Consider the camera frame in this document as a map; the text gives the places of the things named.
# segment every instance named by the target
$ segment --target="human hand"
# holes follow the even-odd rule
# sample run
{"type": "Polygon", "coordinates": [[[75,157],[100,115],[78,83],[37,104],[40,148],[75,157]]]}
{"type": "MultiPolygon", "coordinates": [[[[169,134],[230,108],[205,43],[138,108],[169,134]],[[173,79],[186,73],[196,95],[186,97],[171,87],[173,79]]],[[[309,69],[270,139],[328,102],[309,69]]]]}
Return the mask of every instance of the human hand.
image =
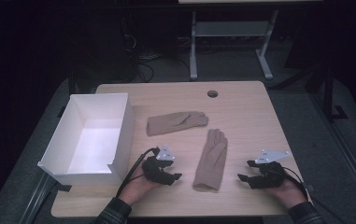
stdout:
{"type": "Polygon", "coordinates": [[[122,190],[119,199],[123,200],[129,205],[133,205],[143,198],[152,189],[157,189],[162,184],[152,182],[144,176],[142,169],[142,164],[144,161],[140,162],[135,171],[132,174],[132,180],[122,190]]]}
{"type": "Polygon", "coordinates": [[[288,179],[285,179],[282,185],[278,188],[264,190],[275,196],[287,209],[290,209],[299,203],[306,202],[306,197],[303,195],[302,191],[288,179]]]}

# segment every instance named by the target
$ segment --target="plaid sleeve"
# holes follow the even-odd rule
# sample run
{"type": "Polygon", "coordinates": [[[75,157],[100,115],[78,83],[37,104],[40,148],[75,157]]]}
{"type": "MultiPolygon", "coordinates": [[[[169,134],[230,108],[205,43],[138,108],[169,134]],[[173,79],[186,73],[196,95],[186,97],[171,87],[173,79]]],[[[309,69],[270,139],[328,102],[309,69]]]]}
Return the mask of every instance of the plaid sleeve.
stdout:
{"type": "Polygon", "coordinates": [[[113,198],[94,224],[124,224],[131,211],[130,205],[118,198],[113,198]]]}
{"type": "Polygon", "coordinates": [[[289,210],[294,224],[325,224],[312,203],[299,203],[289,210]]]}

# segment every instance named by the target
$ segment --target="gray carpet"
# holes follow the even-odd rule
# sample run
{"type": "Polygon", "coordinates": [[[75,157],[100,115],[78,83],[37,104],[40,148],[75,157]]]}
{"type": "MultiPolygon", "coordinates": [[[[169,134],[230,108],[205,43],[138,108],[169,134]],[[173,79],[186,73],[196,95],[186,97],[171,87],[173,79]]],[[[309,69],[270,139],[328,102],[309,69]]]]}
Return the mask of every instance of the gray carpet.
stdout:
{"type": "MultiPolygon", "coordinates": [[[[265,80],[258,64],[254,48],[240,51],[221,51],[214,54],[199,54],[198,81],[261,80],[272,86],[292,76],[295,70],[283,68],[289,52],[289,43],[273,43],[266,58],[275,74],[273,80],[265,80]]],[[[188,62],[188,54],[179,58],[188,62]]],[[[150,65],[155,72],[151,82],[189,81],[186,65],[174,59],[156,60],[150,65]]],[[[150,70],[141,67],[146,76],[150,70]]],[[[304,91],[306,78],[299,80],[283,91],[269,91],[269,96],[286,134],[292,153],[296,158],[303,178],[310,188],[310,195],[346,223],[356,223],[356,182],[342,156],[337,142],[330,132],[329,124],[314,105],[313,98],[304,91]]],[[[21,154],[11,176],[0,193],[0,223],[20,223],[27,204],[31,201],[43,172],[36,166],[59,121],[60,110],[68,101],[67,81],[55,92],[50,105],[39,121],[36,130],[21,154]]],[[[337,120],[335,126],[344,135],[356,158],[356,105],[349,91],[335,82],[335,104],[341,105],[349,119],[337,120]]],[[[59,185],[55,185],[36,214],[34,223],[88,223],[91,218],[55,218],[50,208],[59,185]]],[[[340,223],[330,211],[314,203],[329,223],[340,223]]],[[[291,223],[289,217],[264,217],[265,224],[291,223]]]]}

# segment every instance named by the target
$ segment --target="open box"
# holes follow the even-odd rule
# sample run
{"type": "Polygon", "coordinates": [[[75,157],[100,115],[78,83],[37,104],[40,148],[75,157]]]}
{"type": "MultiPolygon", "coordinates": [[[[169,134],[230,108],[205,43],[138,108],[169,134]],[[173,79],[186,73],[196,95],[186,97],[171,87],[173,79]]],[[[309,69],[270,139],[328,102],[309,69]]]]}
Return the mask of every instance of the open box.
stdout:
{"type": "Polygon", "coordinates": [[[38,166],[62,185],[120,184],[134,128],[128,93],[72,94],[38,166]]]}

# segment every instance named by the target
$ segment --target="beige glove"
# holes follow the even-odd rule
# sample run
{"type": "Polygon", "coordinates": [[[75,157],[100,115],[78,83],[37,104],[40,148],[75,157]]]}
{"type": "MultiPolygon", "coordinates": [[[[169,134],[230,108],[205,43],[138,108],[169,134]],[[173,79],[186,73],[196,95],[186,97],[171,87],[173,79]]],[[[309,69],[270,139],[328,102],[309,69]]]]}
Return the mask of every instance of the beige glove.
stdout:
{"type": "Polygon", "coordinates": [[[206,126],[208,117],[203,112],[178,112],[173,114],[150,117],[146,132],[148,136],[172,133],[195,126],[206,126]]]}
{"type": "Polygon", "coordinates": [[[206,144],[195,172],[194,187],[206,185],[213,189],[221,187],[227,156],[227,138],[219,129],[209,130],[206,144]]]}

